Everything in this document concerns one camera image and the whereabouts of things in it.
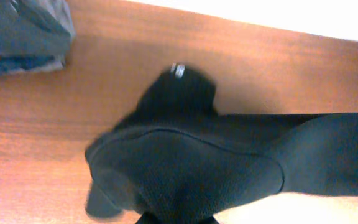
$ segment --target wooden floor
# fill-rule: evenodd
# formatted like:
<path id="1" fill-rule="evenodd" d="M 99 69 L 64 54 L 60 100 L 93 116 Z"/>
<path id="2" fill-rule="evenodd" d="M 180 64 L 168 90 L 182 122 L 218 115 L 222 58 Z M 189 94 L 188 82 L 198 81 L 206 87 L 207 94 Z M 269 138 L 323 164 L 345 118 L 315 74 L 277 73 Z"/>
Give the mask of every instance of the wooden floor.
<path id="1" fill-rule="evenodd" d="M 84 148 L 172 62 L 217 82 L 221 113 L 358 112 L 358 43 L 132 2 L 68 2 L 78 35 L 67 69 L 0 78 L 0 223 L 95 223 L 83 208 Z M 358 198 L 281 194 L 216 217 L 358 223 Z"/>

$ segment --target black fabric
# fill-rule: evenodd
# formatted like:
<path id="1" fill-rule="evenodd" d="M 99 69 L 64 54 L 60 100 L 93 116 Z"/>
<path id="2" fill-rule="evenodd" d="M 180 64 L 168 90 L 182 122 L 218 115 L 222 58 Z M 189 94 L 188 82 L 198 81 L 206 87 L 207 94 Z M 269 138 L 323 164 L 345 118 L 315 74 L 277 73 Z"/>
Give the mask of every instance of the black fabric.
<path id="1" fill-rule="evenodd" d="M 178 67 L 86 150 L 112 209 L 198 223 L 283 191 L 358 196 L 358 113 L 218 116 L 213 83 Z"/>

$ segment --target gray cloth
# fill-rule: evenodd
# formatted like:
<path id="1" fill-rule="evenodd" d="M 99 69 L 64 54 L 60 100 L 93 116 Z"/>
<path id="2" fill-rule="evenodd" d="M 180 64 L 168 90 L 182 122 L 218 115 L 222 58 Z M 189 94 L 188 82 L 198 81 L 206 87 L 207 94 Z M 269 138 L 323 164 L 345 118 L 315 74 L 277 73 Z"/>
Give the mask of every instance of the gray cloth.
<path id="1" fill-rule="evenodd" d="M 64 0 L 0 0 L 0 58 L 54 56 L 31 72 L 60 69 L 74 36 Z"/>

